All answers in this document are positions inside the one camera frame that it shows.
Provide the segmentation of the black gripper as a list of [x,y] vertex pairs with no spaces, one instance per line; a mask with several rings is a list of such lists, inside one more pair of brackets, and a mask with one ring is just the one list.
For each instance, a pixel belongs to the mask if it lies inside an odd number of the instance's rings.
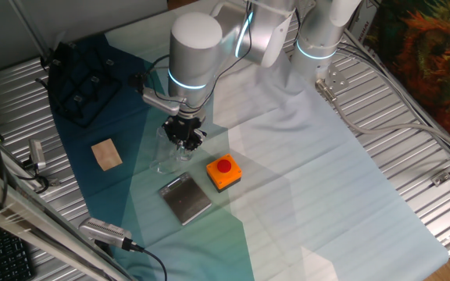
[[206,139],[207,133],[201,130],[199,118],[184,119],[180,116],[169,116],[162,124],[168,139],[177,146],[178,153],[188,153],[187,147],[198,148]]

